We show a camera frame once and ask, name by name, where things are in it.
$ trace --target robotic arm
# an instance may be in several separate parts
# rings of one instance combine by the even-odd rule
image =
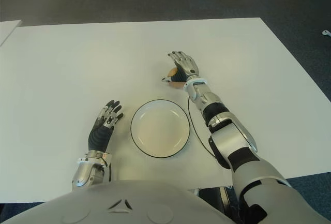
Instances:
[[[123,117],[122,113],[117,115],[121,108],[119,101],[111,100],[101,109],[88,137],[88,153],[78,161],[79,166],[72,179],[72,190],[102,183],[104,168],[107,167],[110,181],[111,165],[104,160],[104,155],[114,127]]]
[[[266,160],[247,129],[199,77],[194,60],[184,52],[168,54],[177,73],[163,81],[185,82],[184,90],[201,112],[211,136],[209,145],[219,164],[231,169],[244,223],[330,223]]]

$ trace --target floor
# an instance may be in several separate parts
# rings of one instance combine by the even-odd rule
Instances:
[[[0,21],[25,26],[245,17],[261,17],[331,99],[331,38],[321,34],[331,31],[330,0],[0,0]],[[331,220],[331,173],[290,183]]]

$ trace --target black cable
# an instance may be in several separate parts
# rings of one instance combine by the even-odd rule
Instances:
[[[111,181],[111,179],[112,179],[112,165],[109,162],[109,182]]]
[[[104,160],[104,158],[101,157],[101,159],[103,160],[104,164],[106,165],[106,167],[108,167],[108,164],[107,162]],[[110,180],[112,179],[112,165],[110,164],[109,162],[109,182]]]
[[[191,112],[190,112],[190,97],[188,97],[188,100],[187,100],[187,109],[188,109],[188,115],[190,116],[190,120],[191,120],[191,123],[192,123],[192,127],[193,127],[193,130],[195,132],[195,135],[198,137],[200,143],[202,144],[202,146],[206,149],[207,152],[209,152],[210,155],[212,155],[214,158],[214,154],[212,154],[207,148],[206,146],[204,145],[204,143],[202,142],[202,140],[200,139],[196,129],[195,129],[195,126],[194,126],[194,123],[193,123],[193,120],[192,120],[192,117],[191,117]]]

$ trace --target white tabletop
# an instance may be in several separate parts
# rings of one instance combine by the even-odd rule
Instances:
[[[131,139],[143,103],[167,99],[187,111],[187,94],[161,83],[173,50],[195,59],[255,137],[259,155],[285,177],[331,170],[331,104],[259,18],[19,27],[0,48],[0,202],[69,192],[95,117],[111,99],[125,113],[108,147],[114,180],[231,184],[192,130],[184,149],[164,159],[143,154]],[[191,106],[207,145],[208,130]]]
[[[21,21],[0,21],[0,47]]]

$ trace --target white object on floor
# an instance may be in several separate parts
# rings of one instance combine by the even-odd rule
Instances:
[[[331,37],[331,33],[330,33],[328,30],[324,30],[324,31],[322,32],[322,34]]]

